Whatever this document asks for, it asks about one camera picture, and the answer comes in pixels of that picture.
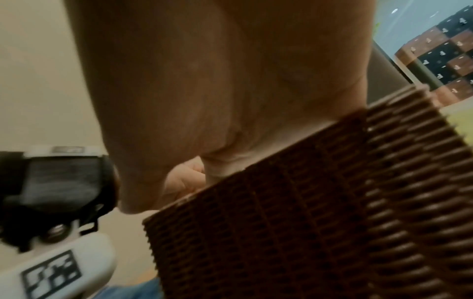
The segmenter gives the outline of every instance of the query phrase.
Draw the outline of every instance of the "skin crease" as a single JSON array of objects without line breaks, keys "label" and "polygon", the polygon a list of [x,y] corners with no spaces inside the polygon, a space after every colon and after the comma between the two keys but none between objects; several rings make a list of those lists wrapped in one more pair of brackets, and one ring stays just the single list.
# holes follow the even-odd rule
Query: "skin crease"
[{"label": "skin crease", "polygon": [[65,3],[126,213],[201,188],[195,156],[213,184],[365,106],[375,0]]}]

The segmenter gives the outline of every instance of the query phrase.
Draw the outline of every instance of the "blue fabric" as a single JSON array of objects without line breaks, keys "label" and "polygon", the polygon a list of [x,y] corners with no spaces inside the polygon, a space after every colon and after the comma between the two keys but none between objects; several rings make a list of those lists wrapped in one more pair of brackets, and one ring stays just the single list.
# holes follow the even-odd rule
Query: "blue fabric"
[{"label": "blue fabric", "polygon": [[158,278],[130,287],[106,287],[94,299],[164,299]]}]

